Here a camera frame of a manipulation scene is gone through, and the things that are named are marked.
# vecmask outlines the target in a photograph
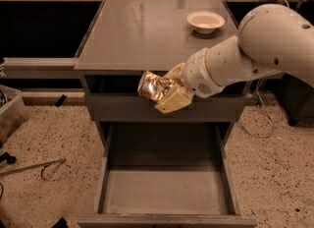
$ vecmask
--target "gray countertop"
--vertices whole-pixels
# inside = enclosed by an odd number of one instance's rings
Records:
[[[218,13],[226,23],[199,34],[186,20],[194,11]],[[76,69],[168,71],[236,32],[221,0],[106,0]]]

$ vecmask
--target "gold foil wrapper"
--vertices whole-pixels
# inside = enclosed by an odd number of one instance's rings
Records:
[[[163,98],[176,82],[167,78],[157,76],[151,72],[143,73],[137,92],[139,96],[151,99],[155,102]]]

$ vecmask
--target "plastic bin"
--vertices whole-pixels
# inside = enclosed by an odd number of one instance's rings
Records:
[[[0,85],[0,89],[7,95],[8,102],[0,108],[0,144],[28,119],[28,112],[19,90]]]

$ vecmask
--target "drawer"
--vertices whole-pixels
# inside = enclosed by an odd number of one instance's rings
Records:
[[[88,227],[255,227],[214,123],[111,123]]]
[[[155,102],[138,95],[87,95],[86,105],[95,121],[109,122],[235,122],[243,111],[242,95],[194,98],[184,109],[163,114]]]
[[[244,104],[243,87],[229,86],[223,94],[207,99],[194,97],[187,108],[162,114],[155,102],[139,97],[137,86],[141,72],[104,71],[81,75],[90,116],[97,121],[196,121],[235,122]]]

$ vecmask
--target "white bowl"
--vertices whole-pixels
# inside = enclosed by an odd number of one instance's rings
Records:
[[[212,33],[225,24],[224,18],[217,13],[203,11],[189,14],[187,21],[193,25],[197,32],[202,34]]]

